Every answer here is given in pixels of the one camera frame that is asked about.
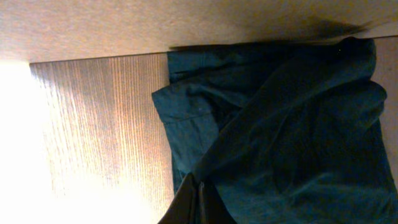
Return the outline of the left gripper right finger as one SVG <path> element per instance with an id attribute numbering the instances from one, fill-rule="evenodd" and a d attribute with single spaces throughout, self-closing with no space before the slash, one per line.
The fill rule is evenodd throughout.
<path id="1" fill-rule="evenodd" d="M 236 224 L 210 181 L 200 183 L 198 198 L 201 224 Z"/>

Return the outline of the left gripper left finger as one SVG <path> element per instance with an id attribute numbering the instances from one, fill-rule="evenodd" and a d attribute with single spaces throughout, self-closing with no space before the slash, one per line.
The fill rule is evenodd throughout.
<path id="1" fill-rule="evenodd" d="M 198 185 L 192 173 L 187 174 L 172 203 L 158 224 L 195 224 Z"/>

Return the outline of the black shorts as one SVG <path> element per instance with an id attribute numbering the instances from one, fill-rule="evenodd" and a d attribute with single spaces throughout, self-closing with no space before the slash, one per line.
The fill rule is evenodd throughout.
<path id="1" fill-rule="evenodd" d="M 167 64 L 152 99 L 175 194 L 192 173 L 236 223 L 397 222 L 373 40 L 181 50 Z"/>

